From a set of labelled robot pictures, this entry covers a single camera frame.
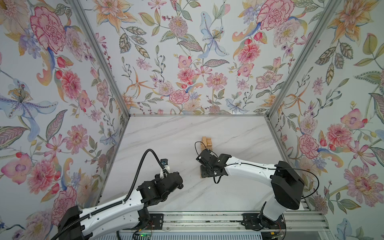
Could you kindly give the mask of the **numbered long wood block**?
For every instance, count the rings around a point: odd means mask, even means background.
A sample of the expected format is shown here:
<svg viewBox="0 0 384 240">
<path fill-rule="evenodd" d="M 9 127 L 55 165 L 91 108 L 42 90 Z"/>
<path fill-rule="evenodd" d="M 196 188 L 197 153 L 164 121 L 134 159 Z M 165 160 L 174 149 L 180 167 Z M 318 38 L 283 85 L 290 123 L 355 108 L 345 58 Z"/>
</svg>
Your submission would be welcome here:
<svg viewBox="0 0 384 240">
<path fill-rule="evenodd" d="M 202 142 L 207 148 L 211 148 L 213 146 L 212 139 L 209 137 L 202 137 Z"/>
</svg>

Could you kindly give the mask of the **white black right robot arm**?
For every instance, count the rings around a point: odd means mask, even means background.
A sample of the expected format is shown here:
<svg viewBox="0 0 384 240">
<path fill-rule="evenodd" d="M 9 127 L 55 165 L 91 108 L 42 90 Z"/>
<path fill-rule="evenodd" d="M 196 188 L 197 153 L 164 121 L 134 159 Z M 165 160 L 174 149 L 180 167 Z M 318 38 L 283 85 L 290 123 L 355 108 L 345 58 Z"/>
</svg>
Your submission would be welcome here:
<svg viewBox="0 0 384 240">
<path fill-rule="evenodd" d="M 227 154 L 217 157 L 210 150 L 203 150 L 196 160 L 201 164 L 202 178 L 235 176 L 270 187 L 274 196 L 263 204 L 257 216 L 259 223 L 276 222 L 285 211 L 300 208 L 304 181 L 296 169 L 284 161 L 275 165 L 257 164 Z"/>
</svg>

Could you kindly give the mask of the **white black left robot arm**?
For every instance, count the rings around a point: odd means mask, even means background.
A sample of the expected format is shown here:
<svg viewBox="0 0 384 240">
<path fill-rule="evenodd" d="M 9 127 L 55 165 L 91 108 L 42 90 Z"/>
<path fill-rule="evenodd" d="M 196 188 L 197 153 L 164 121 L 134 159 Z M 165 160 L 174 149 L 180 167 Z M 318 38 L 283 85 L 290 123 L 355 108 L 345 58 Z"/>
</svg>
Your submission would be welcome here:
<svg viewBox="0 0 384 240">
<path fill-rule="evenodd" d="M 182 189 L 178 172 L 162 179 L 143 182 L 129 197 L 122 196 L 106 204 L 83 209 L 69 208 L 58 225 L 53 240 L 95 240 L 113 232 L 144 229 L 151 220 L 148 207 L 164 202 L 176 189 Z"/>
</svg>

